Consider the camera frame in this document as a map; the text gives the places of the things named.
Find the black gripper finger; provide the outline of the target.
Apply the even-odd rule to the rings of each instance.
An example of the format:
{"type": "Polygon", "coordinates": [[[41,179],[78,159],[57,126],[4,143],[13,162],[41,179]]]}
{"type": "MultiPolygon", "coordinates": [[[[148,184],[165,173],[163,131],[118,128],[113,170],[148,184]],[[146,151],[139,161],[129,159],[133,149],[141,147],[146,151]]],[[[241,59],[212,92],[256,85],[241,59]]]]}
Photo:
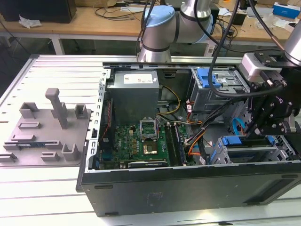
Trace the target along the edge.
{"type": "Polygon", "coordinates": [[[246,127],[246,137],[255,139],[266,135],[279,135],[279,128],[274,118],[274,111],[279,102],[276,97],[251,97],[248,111],[251,120],[246,127]]]}
{"type": "Polygon", "coordinates": [[[255,134],[259,136],[267,135],[287,135],[296,133],[296,121],[294,116],[284,119],[268,119],[255,126],[255,134]]]}

